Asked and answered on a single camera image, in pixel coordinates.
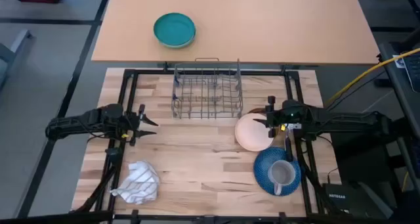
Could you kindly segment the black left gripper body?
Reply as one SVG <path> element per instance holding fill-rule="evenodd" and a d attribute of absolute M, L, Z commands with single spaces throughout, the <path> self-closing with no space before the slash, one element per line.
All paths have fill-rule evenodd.
<path fill-rule="evenodd" d="M 135 146 L 137 139 L 139 139 L 139 138 L 136 138 L 136 131 L 140 131 L 138 129 L 141 123 L 140 116 L 144 114 L 144 110 L 145 110 L 145 105 L 141 104 L 139 107 L 138 113 L 129 112 L 129 111 L 124 112 L 125 119 L 128 123 L 127 131 L 132 132 L 132 136 L 129 140 L 130 146 Z"/>

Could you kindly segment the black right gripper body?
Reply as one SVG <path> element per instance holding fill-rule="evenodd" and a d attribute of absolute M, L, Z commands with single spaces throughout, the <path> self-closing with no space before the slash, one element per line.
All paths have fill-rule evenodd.
<path fill-rule="evenodd" d="M 284 124 L 285 115 L 281 110 L 275 110 L 275 96 L 268 96 L 268 105 L 266 106 L 266 119 L 269 125 L 268 137 L 274 138 L 278 131 L 287 131 L 287 124 Z"/>

